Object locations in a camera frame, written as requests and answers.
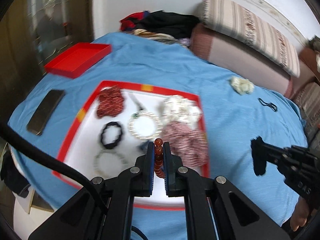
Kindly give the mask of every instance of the black phone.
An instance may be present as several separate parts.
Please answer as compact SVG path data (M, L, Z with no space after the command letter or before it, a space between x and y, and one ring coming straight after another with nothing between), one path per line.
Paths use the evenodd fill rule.
M32 115L27 130L35 135L42 135L50 116L64 95L64 90L50 90Z

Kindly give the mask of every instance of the black cloth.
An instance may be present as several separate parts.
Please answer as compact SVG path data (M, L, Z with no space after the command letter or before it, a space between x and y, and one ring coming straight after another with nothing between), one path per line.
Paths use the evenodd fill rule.
M4 180L6 186L18 196L23 198L28 196L30 184L17 170L9 151L3 156L0 179Z
M176 39L190 38L192 29L199 23L193 15L182 15L157 11L140 20L135 29L145 29L153 33L164 33Z

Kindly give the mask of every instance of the red box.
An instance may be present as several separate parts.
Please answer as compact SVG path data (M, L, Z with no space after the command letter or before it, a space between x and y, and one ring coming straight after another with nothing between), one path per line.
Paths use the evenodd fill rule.
M47 72L77 78L112 51L110 44L79 42L44 66Z

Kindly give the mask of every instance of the blue bedsheet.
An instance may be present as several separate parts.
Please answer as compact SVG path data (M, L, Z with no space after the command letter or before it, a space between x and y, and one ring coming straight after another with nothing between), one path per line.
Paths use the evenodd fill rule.
M294 103L260 87L255 87L251 95L238 95L228 82L236 74L197 58L180 45L164 45L123 33L107 34L95 43L111 43L113 52L79 78L46 75L12 114L9 125L15 131L56 157L78 110L101 80L152 84L194 93L200 96L203 106L211 177L228 178L278 224L291 216L298 195L284 184L274 165L268 164L265 176L255 176L250 140L261 136L266 143L278 147L307 146ZM50 89L64 89L66 96L38 137L27 132L26 125ZM262 106L258 98L277 105L278 112ZM52 206L60 207L76 192L50 170L16 155L29 182ZM150 240L187 239L184 212L135 208L133 225Z

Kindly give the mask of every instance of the red scrunchie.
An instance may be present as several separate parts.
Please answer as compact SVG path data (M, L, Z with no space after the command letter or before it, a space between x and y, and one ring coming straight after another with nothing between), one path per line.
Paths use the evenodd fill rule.
M102 90L99 93L99 102L100 104L97 109L97 116L99 118L107 115L116 117L124 109L124 98L118 86Z
M189 167L199 167L208 162L208 143L204 133L182 122L172 121L162 131L162 140L170 143L170 149Z

